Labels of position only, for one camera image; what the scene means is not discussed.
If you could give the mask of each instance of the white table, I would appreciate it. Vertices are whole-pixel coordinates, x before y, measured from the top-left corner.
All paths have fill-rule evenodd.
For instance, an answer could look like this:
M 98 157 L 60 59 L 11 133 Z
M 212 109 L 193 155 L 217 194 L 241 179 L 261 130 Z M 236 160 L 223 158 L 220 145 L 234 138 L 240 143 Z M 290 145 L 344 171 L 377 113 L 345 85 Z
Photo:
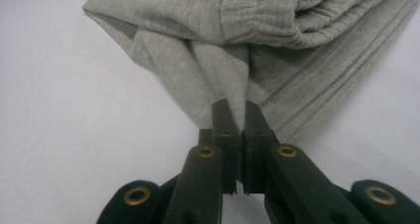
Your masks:
M 154 74 L 81 10 L 0 0 L 0 223 L 95 223 L 135 179 L 162 184 L 198 129 Z M 344 188 L 386 182 L 420 203 L 420 11 L 304 150 Z M 267 223 L 262 197 L 225 196 L 223 223 Z

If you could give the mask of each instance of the pinched fabric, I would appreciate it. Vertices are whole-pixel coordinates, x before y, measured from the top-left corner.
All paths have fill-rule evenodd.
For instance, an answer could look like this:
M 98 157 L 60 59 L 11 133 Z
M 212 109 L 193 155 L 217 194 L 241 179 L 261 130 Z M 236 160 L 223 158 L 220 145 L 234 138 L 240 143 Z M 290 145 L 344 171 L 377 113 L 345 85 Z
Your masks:
M 303 144 L 419 0 L 88 0 L 83 9 L 156 73 L 199 127 L 227 98 L 239 129 L 256 102 L 281 142 Z

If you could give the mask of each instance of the ribbed fabric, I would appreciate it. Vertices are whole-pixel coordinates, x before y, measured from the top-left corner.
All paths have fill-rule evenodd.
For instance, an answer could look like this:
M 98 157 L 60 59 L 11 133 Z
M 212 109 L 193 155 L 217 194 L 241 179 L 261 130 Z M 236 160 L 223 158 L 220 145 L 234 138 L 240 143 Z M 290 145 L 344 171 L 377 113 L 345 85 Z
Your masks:
M 198 126 L 245 100 L 282 142 L 303 143 L 409 19 L 419 0 L 88 0 L 86 14 L 158 73 Z

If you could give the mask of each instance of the folded cloth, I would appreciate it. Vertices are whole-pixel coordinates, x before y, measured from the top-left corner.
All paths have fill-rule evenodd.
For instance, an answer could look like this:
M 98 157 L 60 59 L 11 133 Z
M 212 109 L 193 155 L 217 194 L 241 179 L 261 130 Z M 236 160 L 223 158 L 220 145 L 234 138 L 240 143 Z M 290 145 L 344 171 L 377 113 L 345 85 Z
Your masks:
M 420 0 L 88 0 L 83 9 L 158 73 L 199 127 L 227 98 L 256 102 L 302 144 L 392 41 Z

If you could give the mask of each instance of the gray fabric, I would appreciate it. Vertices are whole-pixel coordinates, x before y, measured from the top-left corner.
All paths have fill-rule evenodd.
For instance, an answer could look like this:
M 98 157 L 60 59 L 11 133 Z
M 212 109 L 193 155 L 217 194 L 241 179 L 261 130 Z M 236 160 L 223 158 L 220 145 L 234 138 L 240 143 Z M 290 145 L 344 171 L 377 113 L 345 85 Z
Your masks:
M 158 73 L 200 127 L 245 100 L 303 143 L 357 84 L 419 0 L 88 0 L 86 14 Z

